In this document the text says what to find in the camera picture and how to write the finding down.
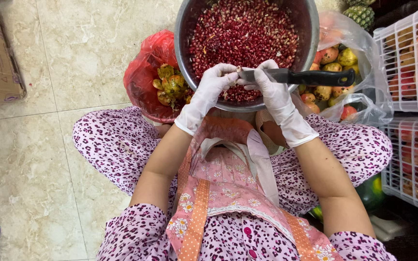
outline person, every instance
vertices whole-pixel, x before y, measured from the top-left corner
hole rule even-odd
[[[96,260],[395,260],[354,189],[389,163],[389,139],[370,126],[304,118],[264,68],[278,66],[262,63],[256,84],[233,65],[208,69],[172,126],[154,127],[134,106],[75,123],[79,152],[131,196],[107,222]],[[261,91],[278,128],[270,133],[289,149],[270,158],[247,122],[206,116],[234,83]],[[324,233],[297,217],[318,204]]]

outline clear plastic bag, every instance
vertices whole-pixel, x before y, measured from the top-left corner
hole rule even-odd
[[[352,49],[358,57],[359,71],[362,82],[353,88],[353,93],[341,95],[337,104],[323,110],[319,115],[338,122],[344,105],[353,103],[358,112],[346,119],[347,122],[361,123],[371,126],[382,126],[393,119],[393,104],[385,77],[385,67],[380,58],[377,44],[372,36],[349,17],[334,11],[319,14],[320,42],[317,50],[344,44]],[[380,97],[374,104],[369,96]]]
[[[159,79],[157,69],[164,63],[178,68],[174,33],[169,30],[155,33],[141,43],[140,53],[125,71],[124,86],[131,103],[140,107],[144,116],[155,122],[172,123],[180,111],[162,105],[152,85],[154,79]]]

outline pink floral apron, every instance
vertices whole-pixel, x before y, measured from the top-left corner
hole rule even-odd
[[[269,152],[246,121],[204,119],[178,170],[175,200],[166,233],[178,260],[197,260],[206,218],[227,212],[268,220],[295,244],[302,261],[319,260],[325,249],[343,260],[323,233],[279,208]]]

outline white latex glove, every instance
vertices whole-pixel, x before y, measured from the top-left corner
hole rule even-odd
[[[207,112],[216,105],[219,94],[223,90],[228,90],[237,79],[238,74],[234,65],[217,64],[207,69],[191,102],[183,107],[174,124],[188,134],[194,135]]]
[[[274,60],[263,62],[254,70],[256,85],[249,84],[239,79],[237,84],[246,85],[246,90],[260,90],[264,96],[264,103],[274,118],[277,125],[280,125],[283,136],[288,146],[297,147],[318,137],[319,134],[304,120],[293,102],[291,101],[288,85],[271,82],[262,69],[277,69],[278,65]]]

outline black knife handle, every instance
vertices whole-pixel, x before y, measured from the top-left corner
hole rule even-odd
[[[349,69],[343,72],[305,71],[292,73],[288,76],[289,84],[305,84],[312,86],[351,86],[356,80],[356,71]]]

